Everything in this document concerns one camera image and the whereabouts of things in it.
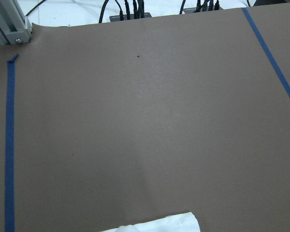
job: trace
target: blue line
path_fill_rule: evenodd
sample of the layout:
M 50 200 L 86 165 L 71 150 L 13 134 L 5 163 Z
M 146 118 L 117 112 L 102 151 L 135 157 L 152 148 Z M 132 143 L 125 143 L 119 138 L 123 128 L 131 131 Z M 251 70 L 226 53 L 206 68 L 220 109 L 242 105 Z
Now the blue line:
M 253 21 L 251 15 L 249 14 L 248 10 L 246 8 L 242 8 L 242 10 L 243 10 L 251 28 L 253 29 L 254 33 L 256 34 L 256 37 L 259 40 L 259 43 L 262 46 L 265 54 L 267 55 L 267 58 L 269 59 L 272 67 L 274 68 L 275 72 L 277 73 L 277 76 L 279 77 L 281 84 L 285 88 L 285 91 L 287 92 L 287 94 L 289 95 L 289 98 L 290 98 L 290 86 L 289 86 L 284 74 L 282 73 L 280 67 L 278 66 L 278 64 L 277 64 L 275 58 L 273 57 L 270 49 L 266 45 L 261 33 L 259 32 L 259 30 L 258 30 L 255 22 Z
M 5 179 L 4 179 L 4 228 L 5 232 L 15 232 L 14 211 L 14 92 L 15 60 L 18 54 L 8 62 L 8 81 L 5 115 Z

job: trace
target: bolt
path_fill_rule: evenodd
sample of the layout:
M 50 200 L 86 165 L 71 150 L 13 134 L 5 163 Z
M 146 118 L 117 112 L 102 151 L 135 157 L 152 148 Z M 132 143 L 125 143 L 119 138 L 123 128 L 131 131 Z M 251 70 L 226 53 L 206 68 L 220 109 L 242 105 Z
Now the bolt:
M 23 43 L 23 40 L 22 40 L 22 39 L 16 39 L 16 40 L 15 40 L 15 43 L 17 43 L 17 44 L 22 44 L 22 43 Z

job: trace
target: metal frame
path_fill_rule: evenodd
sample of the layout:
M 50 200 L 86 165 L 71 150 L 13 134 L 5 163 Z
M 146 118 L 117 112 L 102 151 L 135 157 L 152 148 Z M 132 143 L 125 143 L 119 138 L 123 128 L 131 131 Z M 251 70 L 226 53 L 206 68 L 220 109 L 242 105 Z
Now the metal frame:
M 17 0 L 0 0 L 0 45 L 28 43 L 32 27 Z

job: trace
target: crumpled white fabric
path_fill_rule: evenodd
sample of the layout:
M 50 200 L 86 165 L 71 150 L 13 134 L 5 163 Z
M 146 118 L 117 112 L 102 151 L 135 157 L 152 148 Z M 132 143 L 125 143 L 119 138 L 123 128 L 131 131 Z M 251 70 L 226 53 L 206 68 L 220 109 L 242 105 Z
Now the crumpled white fabric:
M 104 232 L 200 232 L 195 216 L 190 213 L 168 216 L 155 221 L 121 226 Z

